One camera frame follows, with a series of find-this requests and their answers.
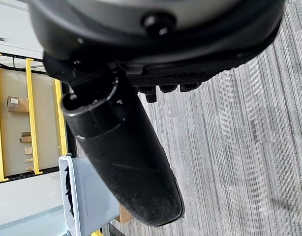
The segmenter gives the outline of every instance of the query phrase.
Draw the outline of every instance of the black handle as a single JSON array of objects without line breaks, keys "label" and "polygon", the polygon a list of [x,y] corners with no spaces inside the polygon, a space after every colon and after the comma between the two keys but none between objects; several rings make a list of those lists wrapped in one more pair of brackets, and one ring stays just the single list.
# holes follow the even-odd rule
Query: black handle
[{"label": "black handle", "polygon": [[165,151],[126,78],[116,79],[107,97],[86,107],[68,94],[62,110],[96,171],[135,218],[161,226],[183,216]]}]

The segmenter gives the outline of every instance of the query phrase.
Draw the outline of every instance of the floor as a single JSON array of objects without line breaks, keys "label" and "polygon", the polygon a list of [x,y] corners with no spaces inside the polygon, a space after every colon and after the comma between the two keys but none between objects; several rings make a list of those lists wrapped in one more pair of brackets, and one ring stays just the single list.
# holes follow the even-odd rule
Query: floor
[{"label": "floor", "polygon": [[185,216],[126,236],[302,236],[302,0],[288,0],[273,45],[189,93],[145,104]]}]

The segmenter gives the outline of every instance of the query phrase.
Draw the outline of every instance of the cardboard box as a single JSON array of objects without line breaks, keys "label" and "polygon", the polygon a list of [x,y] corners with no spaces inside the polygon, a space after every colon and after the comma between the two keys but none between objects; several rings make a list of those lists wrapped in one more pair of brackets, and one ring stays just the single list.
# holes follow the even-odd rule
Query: cardboard box
[{"label": "cardboard box", "polygon": [[21,97],[8,97],[9,112],[29,112],[29,100]]},{"label": "cardboard box", "polygon": [[115,218],[118,222],[124,224],[133,219],[133,216],[120,204],[120,215]]},{"label": "cardboard box", "polygon": [[22,137],[31,136],[31,132],[22,132],[21,136]]},{"label": "cardboard box", "polygon": [[31,143],[32,137],[31,136],[25,136],[19,139],[21,143]]},{"label": "cardboard box", "polygon": [[33,154],[33,148],[32,147],[26,147],[25,148],[25,155]]}]

